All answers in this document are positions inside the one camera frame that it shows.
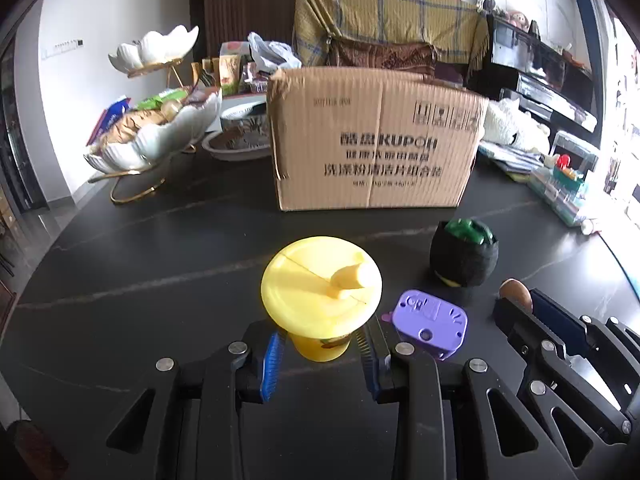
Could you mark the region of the yellow plaid blanket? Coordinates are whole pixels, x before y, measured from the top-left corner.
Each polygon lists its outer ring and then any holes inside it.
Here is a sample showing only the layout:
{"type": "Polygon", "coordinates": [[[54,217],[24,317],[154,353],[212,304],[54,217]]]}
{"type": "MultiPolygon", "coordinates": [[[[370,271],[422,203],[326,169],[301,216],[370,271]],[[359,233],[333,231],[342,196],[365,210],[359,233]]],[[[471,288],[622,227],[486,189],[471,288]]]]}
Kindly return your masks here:
{"type": "Polygon", "coordinates": [[[326,62],[329,43],[426,42],[439,61],[479,70],[489,50],[486,18],[461,0],[295,0],[293,48],[305,66],[326,62]]]}

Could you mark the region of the patterned ceramic bowl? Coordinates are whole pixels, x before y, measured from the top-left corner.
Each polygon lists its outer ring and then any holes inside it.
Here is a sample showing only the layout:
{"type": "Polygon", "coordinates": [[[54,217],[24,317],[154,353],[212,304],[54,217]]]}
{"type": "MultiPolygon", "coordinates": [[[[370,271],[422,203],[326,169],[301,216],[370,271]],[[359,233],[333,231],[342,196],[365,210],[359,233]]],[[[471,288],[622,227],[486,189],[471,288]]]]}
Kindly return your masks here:
{"type": "Polygon", "coordinates": [[[201,146],[222,162],[245,162],[271,155],[270,125],[264,96],[227,106],[219,127],[204,136],[201,146]]]}

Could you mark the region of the stack of papers and books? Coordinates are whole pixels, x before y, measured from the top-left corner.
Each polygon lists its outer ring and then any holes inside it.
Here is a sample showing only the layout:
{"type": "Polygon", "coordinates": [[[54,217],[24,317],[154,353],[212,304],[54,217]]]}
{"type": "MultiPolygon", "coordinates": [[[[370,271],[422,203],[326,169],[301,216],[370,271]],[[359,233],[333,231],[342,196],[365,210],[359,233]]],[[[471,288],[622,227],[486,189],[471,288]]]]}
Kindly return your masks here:
{"type": "Polygon", "coordinates": [[[530,175],[544,166],[537,154],[529,154],[487,141],[480,141],[478,152],[491,160],[515,182],[527,182],[530,175]]]}

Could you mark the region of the clear bead organizer box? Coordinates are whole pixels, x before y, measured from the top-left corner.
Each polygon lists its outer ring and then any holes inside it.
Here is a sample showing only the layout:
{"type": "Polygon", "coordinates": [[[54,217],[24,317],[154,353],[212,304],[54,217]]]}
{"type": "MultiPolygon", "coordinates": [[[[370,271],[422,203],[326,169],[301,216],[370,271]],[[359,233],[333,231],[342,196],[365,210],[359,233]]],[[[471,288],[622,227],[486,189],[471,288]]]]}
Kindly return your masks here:
{"type": "Polygon", "coordinates": [[[588,177],[596,169],[600,151],[574,134],[559,131],[553,140],[551,153],[569,154],[570,166],[585,176],[582,182],[558,179],[551,168],[542,166],[528,179],[528,186],[537,193],[570,228],[587,219],[588,177]]]}

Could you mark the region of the brown patterned cloth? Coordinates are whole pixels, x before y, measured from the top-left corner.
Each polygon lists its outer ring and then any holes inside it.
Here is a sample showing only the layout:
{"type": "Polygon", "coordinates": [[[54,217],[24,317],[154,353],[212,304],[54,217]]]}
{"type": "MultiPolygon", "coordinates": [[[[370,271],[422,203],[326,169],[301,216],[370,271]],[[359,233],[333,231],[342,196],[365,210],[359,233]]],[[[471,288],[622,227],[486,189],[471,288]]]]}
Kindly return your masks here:
{"type": "Polygon", "coordinates": [[[431,44],[370,44],[334,38],[329,46],[326,66],[375,68],[436,75],[437,51],[431,44]]]}

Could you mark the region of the purple plastic toy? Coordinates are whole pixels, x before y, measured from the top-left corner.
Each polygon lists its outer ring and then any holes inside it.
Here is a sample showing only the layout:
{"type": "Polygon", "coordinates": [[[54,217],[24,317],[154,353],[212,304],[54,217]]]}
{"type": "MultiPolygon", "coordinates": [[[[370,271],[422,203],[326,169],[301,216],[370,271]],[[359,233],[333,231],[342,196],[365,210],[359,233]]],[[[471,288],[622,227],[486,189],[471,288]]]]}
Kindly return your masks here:
{"type": "Polygon", "coordinates": [[[441,361],[450,358],[464,343],[469,319],[465,310],[417,289],[405,290],[382,320],[398,333],[413,339],[441,361]]]}

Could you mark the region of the colourful toy on box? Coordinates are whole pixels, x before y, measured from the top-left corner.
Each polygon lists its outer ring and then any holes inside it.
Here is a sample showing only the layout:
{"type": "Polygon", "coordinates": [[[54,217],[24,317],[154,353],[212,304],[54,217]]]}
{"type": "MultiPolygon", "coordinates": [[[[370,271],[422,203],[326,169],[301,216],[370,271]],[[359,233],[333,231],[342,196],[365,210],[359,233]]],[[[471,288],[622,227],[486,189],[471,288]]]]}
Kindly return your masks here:
{"type": "Polygon", "coordinates": [[[570,182],[582,182],[585,176],[570,166],[572,160],[569,154],[549,155],[544,159],[544,166],[551,168],[558,179],[570,182]]]}

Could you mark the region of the white plastic bag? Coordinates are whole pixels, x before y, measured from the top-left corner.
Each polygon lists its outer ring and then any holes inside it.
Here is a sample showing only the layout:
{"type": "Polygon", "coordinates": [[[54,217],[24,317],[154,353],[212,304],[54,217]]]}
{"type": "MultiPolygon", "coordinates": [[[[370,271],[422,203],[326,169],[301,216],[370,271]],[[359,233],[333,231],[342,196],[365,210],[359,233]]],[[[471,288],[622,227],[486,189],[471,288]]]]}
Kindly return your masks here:
{"type": "Polygon", "coordinates": [[[263,40],[257,32],[250,32],[247,41],[250,44],[250,55],[262,73],[273,74],[277,70],[296,70],[303,66],[288,44],[263,40]]]}

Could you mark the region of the white plush sheep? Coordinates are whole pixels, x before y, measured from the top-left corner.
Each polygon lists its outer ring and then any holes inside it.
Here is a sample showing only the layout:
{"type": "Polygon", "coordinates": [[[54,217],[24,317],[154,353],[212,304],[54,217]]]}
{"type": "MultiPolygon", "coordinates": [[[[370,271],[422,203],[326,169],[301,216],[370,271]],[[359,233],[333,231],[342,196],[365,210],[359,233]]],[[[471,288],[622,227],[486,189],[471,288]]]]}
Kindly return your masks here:
{"type": "Polygon", "coordinates": [[[523,152],[550,152],[549,127],[522,112],[520,102],[508,98],[488,103],[483,140],[523,152]]]}

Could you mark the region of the white lotus fruit bowl stand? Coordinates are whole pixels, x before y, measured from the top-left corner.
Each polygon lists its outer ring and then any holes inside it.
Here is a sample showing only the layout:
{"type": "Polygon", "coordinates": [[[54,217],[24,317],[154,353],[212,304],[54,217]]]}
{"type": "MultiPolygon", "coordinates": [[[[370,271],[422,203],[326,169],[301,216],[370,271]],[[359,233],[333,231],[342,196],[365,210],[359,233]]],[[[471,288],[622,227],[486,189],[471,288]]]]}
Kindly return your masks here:
{"type": "Polygon", "coordinates": [[[84,153],[85,161],[98,172],[89,182],[111,180],[110,200],[115,205],[136,202],[156,192],[166,181],[164,177],[133,196],[116,196],[122,179],[156,171],[178,154],[193,154],[221,113],[219,86],[201,74],[185,84],[178,74],[178,66],[199,34],[198,27],[183,25],[166,35],[150,30],[131,44],[120,44],[108,57],[114,69],[129,79],[167,70],[167,78],[178,84],[136,104],[124,96],[107,107],[96,122],[84,153]]]}

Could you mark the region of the yellow plastic cup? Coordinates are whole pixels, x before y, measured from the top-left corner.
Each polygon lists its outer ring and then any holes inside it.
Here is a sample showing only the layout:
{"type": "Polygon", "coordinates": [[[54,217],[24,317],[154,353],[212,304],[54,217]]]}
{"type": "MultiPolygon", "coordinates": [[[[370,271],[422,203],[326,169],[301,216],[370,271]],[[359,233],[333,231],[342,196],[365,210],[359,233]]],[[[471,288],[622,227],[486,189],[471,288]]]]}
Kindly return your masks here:
{"type": "Polygon", "coordinates": [[[381,271],[364,249],[314,236],[277,252],[262,274],[260,296],[297,352],[324,363],[347,350],[352,334],[378,308],[382,288],[381,271]]]}

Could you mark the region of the black upright piano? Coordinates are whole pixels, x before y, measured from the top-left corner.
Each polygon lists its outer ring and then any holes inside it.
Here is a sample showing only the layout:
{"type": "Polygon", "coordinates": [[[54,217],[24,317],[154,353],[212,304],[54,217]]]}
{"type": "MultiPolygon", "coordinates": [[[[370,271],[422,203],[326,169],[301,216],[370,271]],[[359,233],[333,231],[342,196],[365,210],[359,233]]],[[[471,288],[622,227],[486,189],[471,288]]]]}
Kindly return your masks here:
{"type": "Polygon", "coordinates": [[[593,143],[598,118],[591,76],[536,37],[498,18],[488,18],[489,50],[472,86],[499,101],[520,101],[520,109],[547,124],[593,143]]]}

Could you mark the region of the black wrapped green ball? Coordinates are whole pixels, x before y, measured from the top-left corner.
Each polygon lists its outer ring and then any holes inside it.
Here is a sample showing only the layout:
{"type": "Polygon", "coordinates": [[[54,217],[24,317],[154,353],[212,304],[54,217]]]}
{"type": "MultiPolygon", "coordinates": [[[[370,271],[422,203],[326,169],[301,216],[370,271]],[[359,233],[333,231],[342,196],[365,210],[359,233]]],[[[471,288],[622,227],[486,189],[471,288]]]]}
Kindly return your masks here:
{"type": "Polygon", "coordinates": [[[430,248],[430,269],[454,287],[480,286],[494,272],[499,241],[489,226],[464,218],[439,222],[430,248]]]}

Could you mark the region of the small brown toy football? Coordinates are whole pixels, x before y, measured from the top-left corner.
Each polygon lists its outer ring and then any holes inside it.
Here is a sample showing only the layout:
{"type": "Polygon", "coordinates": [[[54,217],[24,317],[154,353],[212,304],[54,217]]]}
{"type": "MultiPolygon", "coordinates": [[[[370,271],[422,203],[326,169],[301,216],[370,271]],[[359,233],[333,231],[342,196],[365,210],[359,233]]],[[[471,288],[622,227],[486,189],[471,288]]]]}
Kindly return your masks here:
{"type": "Polygon", "coordinates": [[[508,278],[500,285],[498,296],[500,299],[509,299],[528,312],[533,312],[533,298],[529,289],[515,278],[508,278]]]}

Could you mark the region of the kraft snack bags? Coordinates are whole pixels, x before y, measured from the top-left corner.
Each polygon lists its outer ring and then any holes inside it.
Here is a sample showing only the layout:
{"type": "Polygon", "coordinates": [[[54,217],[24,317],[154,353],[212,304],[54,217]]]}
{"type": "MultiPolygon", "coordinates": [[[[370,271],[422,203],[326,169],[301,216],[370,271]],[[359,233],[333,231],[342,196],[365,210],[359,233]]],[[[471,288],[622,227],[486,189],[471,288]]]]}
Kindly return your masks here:
{"type": "Polygon", "coordinates": [[[191,63],[192,82],[201,82],[205,87],[221,88],[224,96],[250,93],[247,82],[248,57],[227,54],[221,58],[203,58],[191,63]]]}

